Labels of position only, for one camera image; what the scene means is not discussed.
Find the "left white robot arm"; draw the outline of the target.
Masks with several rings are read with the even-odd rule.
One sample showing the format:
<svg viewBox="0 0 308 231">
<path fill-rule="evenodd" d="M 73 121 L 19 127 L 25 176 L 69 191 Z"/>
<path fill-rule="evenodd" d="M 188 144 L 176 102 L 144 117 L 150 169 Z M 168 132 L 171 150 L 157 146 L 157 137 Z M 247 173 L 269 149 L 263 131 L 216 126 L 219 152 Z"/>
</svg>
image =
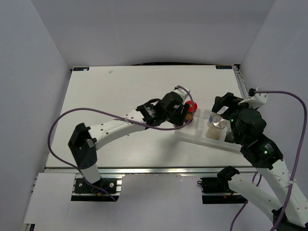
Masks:
<svg viewBox="0 0 308 231">
<path fill-rule="evenodd" d="M 86 180 L 85 186 L 91 192 L 97 192 L 102 186 L 96 165 L 99 149 L 131 133 L 157 128 L 164 122 L 182 126 L 189 109 L 185 103 L 188 96 L 183 89 L 175 89 L 162 99 L 152 99 L 137 106 L 123 118 L 93 126 L 86 126 L 84 123 L 76 125 L 68 147 Z"/>
</svg>

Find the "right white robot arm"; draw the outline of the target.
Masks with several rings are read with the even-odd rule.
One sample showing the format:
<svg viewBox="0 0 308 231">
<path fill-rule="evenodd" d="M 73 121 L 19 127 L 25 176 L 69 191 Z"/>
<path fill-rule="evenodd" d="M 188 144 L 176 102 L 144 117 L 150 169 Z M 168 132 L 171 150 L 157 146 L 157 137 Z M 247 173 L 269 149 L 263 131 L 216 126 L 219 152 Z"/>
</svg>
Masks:
<svg viewBox="0 0 308 231">
<path fill-rule="evenodd" d="M 263 133 L 267 123 L 258 109 L 266 104 L 267 94 L 252 89 L 249 98 L 241 99 L 228 92 L 215 98 L 212 112 L 227 107 L 221 116 L 231 124 L 234 143 L 241 146 L 244 158 L 266 180 L 275 196 L 247 181 L 232 166 L 217 174 L 217 185 L 223 192 L 239 193 L 259 208 L 272 221 L 273 231 L 306 231 L 308 200 L 295 182 L 296 170 L 288 170 L 278 146 Z"/>
</svg>

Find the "white silver cap shaker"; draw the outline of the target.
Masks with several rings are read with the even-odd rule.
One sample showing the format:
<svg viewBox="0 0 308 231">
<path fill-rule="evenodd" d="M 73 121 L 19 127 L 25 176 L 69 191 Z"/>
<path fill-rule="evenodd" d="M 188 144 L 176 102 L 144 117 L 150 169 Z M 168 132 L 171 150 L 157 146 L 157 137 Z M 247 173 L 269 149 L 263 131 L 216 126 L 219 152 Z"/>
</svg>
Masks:
<svg viewBox="0 0 308 231">
<path fill-rule="evenodd" d="M 205 136 L 209 139 L 213 140 L 219 140 L 224 128 L 227 126 L 227 120 L 220 120 L 218 122 L 215 122 L 214 120 L 211 122 L 211 124 L 208 127 L 207 132 L 205 133 Z"/>
</svg>

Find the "blue label silver cap shaker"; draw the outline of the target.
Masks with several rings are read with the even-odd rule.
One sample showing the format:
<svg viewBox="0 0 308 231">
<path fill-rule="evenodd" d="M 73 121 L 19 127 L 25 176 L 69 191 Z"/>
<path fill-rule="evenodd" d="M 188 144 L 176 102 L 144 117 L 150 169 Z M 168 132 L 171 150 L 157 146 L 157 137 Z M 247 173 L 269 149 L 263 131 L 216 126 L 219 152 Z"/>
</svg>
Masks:
<svg viewBox="0 0 308 231">
<path fill-rule="evenodd" d="M 213 125 L 218 125 L 219 122 L 221 121 L 222 117 L 220 116 L 220 114 L 217 113 L 211 113 L 208 121 L 207 121 L 207 125 L 210 126 L 211 124 Z"/>
</svg>

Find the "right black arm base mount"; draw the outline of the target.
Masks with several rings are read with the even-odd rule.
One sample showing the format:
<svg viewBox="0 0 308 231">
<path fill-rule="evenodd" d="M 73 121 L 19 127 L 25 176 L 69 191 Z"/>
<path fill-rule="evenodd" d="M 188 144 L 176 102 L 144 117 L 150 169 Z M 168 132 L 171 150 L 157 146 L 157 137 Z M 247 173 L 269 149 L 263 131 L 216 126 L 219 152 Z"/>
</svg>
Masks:
<svg viewBox="0 0 308 231">
<path fill-rule="evenodd" d="M 246 201 L 243 196 L 225 186 L 218 177 L 200 178 L 197 184 L 201 188 L 204 205 L 243 204 Z"/>
</svg>

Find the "blue corner sticker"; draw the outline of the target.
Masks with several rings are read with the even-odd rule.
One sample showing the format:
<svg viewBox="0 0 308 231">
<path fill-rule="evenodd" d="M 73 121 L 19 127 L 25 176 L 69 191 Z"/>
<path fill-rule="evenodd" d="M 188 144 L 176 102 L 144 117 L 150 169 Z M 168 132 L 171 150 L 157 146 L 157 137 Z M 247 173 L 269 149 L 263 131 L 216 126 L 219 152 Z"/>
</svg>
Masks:
<svg viewBox="0 0 308 231">
<path fill-rule="evenodd" d="M 233 67 L 231 65 L 216 65 L 215 66 L 216 69 L 233 69 Z"/>
<path fill-rule="evenodd" d="M 73 71 L 89 71 L 89 67 L 74 67 Z"/>
</svg>

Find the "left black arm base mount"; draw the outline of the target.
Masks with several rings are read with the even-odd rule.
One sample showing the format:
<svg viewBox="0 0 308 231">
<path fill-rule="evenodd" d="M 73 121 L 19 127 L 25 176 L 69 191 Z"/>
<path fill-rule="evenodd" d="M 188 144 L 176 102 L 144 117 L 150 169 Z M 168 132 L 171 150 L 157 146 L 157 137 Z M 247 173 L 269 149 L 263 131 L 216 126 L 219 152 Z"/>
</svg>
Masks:
<svg viewBox="0 0 308 231">
<path fill-rule="evenodd" d="M 122 176 L 101 175 L 99 182 L 87 184 L 81 175 L 74 180 L 71 201 L 73 202 L 116 202 L 119 199 Z"/>
</svg>

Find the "left blue corner sticker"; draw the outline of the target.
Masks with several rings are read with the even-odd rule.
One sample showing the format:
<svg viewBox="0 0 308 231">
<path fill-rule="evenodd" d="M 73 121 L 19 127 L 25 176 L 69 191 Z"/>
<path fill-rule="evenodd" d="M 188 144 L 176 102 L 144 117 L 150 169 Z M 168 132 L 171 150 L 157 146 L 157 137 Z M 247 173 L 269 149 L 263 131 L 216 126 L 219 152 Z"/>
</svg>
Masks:
<svg viewBox="0 0 308 231">
<path fill-rule="evenodd" d="M 73 71 L 89 71 L 89 67 L 74 67 Z"/>
</svg>

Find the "white three-slot organizer tray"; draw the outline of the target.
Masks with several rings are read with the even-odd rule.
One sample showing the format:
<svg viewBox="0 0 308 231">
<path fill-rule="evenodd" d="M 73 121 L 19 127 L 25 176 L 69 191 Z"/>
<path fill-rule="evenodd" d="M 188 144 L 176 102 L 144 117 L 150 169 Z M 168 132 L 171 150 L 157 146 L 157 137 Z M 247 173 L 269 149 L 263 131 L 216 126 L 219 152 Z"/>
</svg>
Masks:
<svg viewBox="0 0 308 231">
<path fill-rule="evenodd" d="M 176 138 L 184 142 L 239 153 L 241 148 L 240 145 L 224 141 L 226 132 L 231 129 L 229 121 L 227 121 L 227 126 L 224 128 L 219 140 L 209 139 L 205 136 L 209 127 L 207 121 L 211 113 L 210 110 L 198 108 L 193 116 L 192 122 L 184 128 L 175 131 Z"/>
</svg>

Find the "right blue corner sticker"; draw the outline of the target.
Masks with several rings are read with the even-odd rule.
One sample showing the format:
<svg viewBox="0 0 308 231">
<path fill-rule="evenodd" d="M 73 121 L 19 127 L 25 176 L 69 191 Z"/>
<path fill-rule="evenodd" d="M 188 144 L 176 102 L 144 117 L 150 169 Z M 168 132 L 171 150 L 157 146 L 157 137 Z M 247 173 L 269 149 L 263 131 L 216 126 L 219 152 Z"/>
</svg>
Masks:
<svg viewBox="0 0 308 231">
<path fill-rule="evenodd" d="M 231 65 L 216 65 L 215 66 L 216 69 L 233 69 L 233 67 Z"/>
</svg>

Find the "red lid sauce jar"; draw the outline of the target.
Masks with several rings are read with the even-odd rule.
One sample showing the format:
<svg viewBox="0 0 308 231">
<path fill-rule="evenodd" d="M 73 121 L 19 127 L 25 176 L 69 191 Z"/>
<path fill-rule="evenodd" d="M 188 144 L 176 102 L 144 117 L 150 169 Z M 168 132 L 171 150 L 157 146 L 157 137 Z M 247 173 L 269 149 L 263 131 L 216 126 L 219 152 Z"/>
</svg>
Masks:
<svg viewBox="0 0 308 231">
<path fill-rule="evenodd" d="M 198 106 L 194 101 L 187 101 L 185 105 L 188 106 L 188 112 L 185 117 L 185 122 L 187 123 L 188 121 L 193 120 L 194 113 L 196 112 Z"/>
</svg>

